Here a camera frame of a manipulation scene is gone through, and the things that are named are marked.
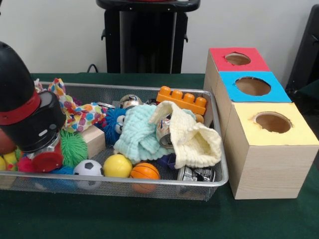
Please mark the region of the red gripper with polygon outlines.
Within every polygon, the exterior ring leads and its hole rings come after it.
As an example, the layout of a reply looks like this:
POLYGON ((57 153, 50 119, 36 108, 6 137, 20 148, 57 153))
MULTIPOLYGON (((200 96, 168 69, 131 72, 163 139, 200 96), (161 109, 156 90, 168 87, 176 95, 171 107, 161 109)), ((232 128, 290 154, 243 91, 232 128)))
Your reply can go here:
POLYGON ((45 173, 62 166, 63 155, 60 147, 44 148, 31 156, 31 164, 35 172, 45 173))

